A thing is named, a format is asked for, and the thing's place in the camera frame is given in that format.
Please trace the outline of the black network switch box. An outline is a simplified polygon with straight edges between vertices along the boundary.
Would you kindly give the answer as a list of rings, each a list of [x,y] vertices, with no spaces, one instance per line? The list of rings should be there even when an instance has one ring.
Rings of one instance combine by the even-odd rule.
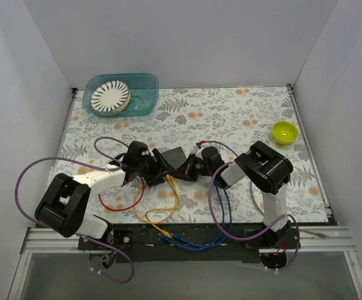
[[[179,168],[187,159],[182,147],[180,146],[162,152],[161,155],[173,169]]]

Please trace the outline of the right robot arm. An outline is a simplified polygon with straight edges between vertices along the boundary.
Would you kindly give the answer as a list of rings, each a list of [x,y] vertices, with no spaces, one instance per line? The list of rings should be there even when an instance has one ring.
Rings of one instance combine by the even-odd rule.
[[[289,159],[256,141],[246,152],[236,156],[225,165],[220,152],[215,147],[201,147],[184,159],[171,175],[184,181],[196,181],[200,176],[214,178],[214,184],[227,189],[249,178],[261,191],[264,204],[263,225],[270,227],[263,233],[264,243],[270,248],[278,248],[286,241],[286,231],[290,228],[286,209],[286,190],[293,172]]]

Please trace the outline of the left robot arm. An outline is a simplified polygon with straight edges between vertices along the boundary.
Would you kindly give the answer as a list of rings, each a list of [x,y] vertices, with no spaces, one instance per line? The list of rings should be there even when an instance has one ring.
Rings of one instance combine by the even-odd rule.
[[[114,236],[105,220],[86,212],[89,199],[138,176],[149,186],[160,184],[173,170],[157,149],[150,152],[147,144],[133,141],[126,153],[111,158],[106,167],[77,176],[56,175],[34,217],[65,238],[75,234],[90,236],[98,249],[109,249]]]

